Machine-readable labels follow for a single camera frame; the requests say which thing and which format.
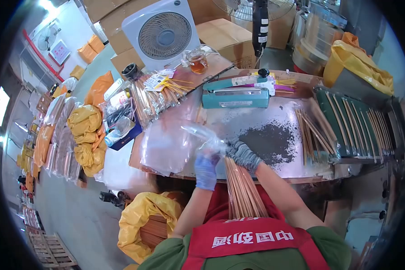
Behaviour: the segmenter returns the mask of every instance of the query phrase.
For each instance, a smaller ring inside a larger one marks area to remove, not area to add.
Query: gray floor
[[[261,68],[292,70],[291,50],[267,49]],[[110,58],[110,45],[87,67],[72,93],[78,101],[84,97],[99,76],[109,70],[113,78],[119,73]],[[49,176],[44,170],[36,186],[35,206],[48,234],[58,233],[81,269],[120,270],[134,263],[117,247],[121,211],[99,199],[99,192],[108,191],[103,183],[89,179],[88,188],[80,188],[64,178]]]

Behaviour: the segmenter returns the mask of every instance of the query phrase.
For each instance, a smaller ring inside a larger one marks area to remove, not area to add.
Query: teal heat sealer
[[[259,76],[244,76],[204,84],[202,107],[205,109],[267,108],[269,90],[264,87],[249,87],[249,84],[266,82],[269,73],[267,69],[260,69]]]

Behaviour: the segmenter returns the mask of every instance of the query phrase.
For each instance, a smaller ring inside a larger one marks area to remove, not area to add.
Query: wooden pallet
[[[59,235],[26,232],[29,244],[44,267],[70,267],[78,265]]]

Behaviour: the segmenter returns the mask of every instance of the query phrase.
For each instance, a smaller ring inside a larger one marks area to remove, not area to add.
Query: box fan
[[[161,70],[200,45],[186,0],[161,0],[145,7],[124,19],[122,30],[149,70]]]

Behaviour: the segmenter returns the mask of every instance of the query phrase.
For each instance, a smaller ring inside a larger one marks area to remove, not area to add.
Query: power cord
[[[259,60],[261,60],[261,57],[263,56],[263,54],[264,54],[264,48],[263,48],[263,50],[261,51],[261,54],[260,54],[260,56],[258,57],[258,59],[256,60],[256,62],[255,62],[255,69],[258,67],[258,62],[259,62]]]

